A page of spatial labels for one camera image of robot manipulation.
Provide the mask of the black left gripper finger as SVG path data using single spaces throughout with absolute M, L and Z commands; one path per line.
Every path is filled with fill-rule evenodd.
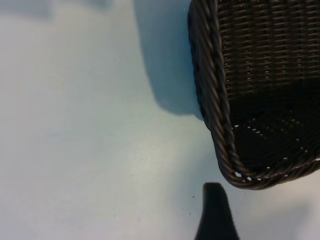
M 238 240 L 227 194 L 220 183 L 203 185 L 203 208 L 196 240 Z

